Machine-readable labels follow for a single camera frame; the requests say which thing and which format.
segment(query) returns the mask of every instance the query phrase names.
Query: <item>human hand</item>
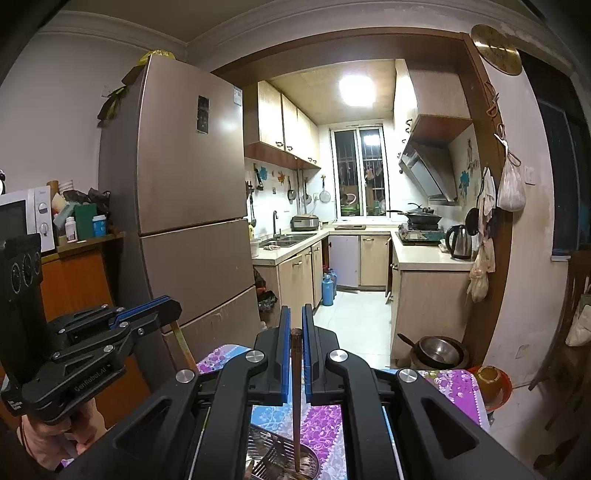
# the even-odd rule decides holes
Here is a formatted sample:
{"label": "human hand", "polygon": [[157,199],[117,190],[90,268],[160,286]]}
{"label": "human hand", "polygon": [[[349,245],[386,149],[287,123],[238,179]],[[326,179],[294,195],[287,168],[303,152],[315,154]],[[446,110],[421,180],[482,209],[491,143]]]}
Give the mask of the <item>human hand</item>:
{"label": "human hand", "polygon": [[55,470],[62,459],[71,457],[57,440],[58,435],[65,433],[66,437],[75,440],[76,451],[81,455],[106,433],[105,419],[96,409],[94,398],[82,405],[72,419],[64,419],[57,425],[46,425],[23,415],[20,429],[18,439],[22,443],[24,438],[28,454],[49,470]]}

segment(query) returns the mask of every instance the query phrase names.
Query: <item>plastic bag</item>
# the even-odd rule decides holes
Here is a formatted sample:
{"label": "plastic bag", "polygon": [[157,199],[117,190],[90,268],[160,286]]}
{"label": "plastic bag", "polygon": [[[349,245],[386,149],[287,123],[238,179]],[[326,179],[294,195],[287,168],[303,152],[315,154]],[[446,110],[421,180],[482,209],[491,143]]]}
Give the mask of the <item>plastic bag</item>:
{"label": "plastic bag", "polygon": [[507,212],[518,212],[525,207],[525,186],[519,167],[521,167],[521,161],[509,152],[496,199],[497,207]]}
{"label": "plastic bag", "polygon": [[574,311],[573,324],[564,343],[568,346],[581,346],[589,342],[591,342],[591,295],[584,293]]}
{"label": "plastic bag", "polygon": [[486,254],[484,246],[481,245],[476,260],[474,261],[474,265],[472,265],[472,269],[468,275],[470,278],[470,284],[468,285],[467,294],[472,295],[472,301],[474,303],[484,300],[488,293],[487,269],[488,262],[486,260]]}

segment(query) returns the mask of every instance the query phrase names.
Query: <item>blue bottle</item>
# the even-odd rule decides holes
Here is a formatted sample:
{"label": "blue bottle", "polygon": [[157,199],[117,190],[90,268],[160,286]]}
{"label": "blue bottle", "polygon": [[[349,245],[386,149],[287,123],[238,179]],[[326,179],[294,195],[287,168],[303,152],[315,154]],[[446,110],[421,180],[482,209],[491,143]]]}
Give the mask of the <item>blue bottle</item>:
{"label": "blue bottle", "polygon": [[332,278],[330,278],[329,274],[325,274],[322,279],[322,305],[330,307],[333,304],[334,299]]}
{"label": "blue bottle", "polygon": [[333,281],[333,299],[336,297],[336,272],[334,268],[329,268],[329,275]]}

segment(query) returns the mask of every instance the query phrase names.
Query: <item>kitchen cabinet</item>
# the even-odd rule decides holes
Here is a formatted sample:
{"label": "kitchen cabinet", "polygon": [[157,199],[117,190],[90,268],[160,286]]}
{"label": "kitchen cabinet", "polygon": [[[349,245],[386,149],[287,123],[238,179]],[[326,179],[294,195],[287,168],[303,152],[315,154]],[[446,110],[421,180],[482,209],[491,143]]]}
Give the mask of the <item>kitchen cabinet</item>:
{"label": "kitchen cabinet", "polygon": [[338,286],[359,287],[359,235],[331,235],[329,261]]}
{"label": "kitchen cabinet", "polygon": [[300,136],[300,127],[297,123],[297,107],[283,94],[281,94],[281,110],[283,112],[285,150],[301,158],[303,142]]}
{"label": "kitchen cabinet", "polygon": [[397,367],[407,367],[410,347],[398,332],[413,341],[427,335],[463,339],[471,307],[469,279],[465,271],[400,271],[394,262],[390,357]]}
{"label": "kitchen cabinet", "polygon": [[283,150],[281,94],[268,82],[249,85],[242,92],[245,145],[262,142]]}
{"label": "kitchen cabinet", "polygon": [[301,328],[301,308],[314,302],[312,249],[307,248],[278,266],[281,305],[291,309],[291,326]]}
{"label": "kitchen cabinet", "polygon": [[408,80],[416,97],[416,117],[409,117],[411,139],[433,147],[448,146],[471,123],[458,74],[441,66],[408,64]]}
{"label": "kitchen cabinet", "polygon": [[314,285],[314,307],[322,300],[322,241],[312,245],[312,283]]}
{"label": "kitchen cabinet", "polygon": [[299,108],[297,109],[299,142],[296,155],[317,164],[320,161],[318,127]]}
{"label": "kitchen cabinet", "polygon": [[268,82],[242,92],[244,155],[296,170],[320,168],[318,127]]}
{"label": "kitchen cabinet", "polygon": [[361,235],[361,273],[364,287],[385,287],[388,279],[388,241],[385,235]]}

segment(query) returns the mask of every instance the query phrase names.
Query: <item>trash bag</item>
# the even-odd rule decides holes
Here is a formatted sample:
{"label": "trash bag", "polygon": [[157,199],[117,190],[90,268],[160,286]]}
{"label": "trash bag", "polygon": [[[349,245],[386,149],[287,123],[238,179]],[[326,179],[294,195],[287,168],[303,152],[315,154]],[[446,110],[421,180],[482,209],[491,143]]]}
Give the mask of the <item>trash bag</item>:
{"label": "trash bag", "polygon": [[271,290],[257,295],[256,299],[258,300],[259,304],[259,312],[262,313],[270,312],[275,306],[275,303],[277,303],[279,300]]}

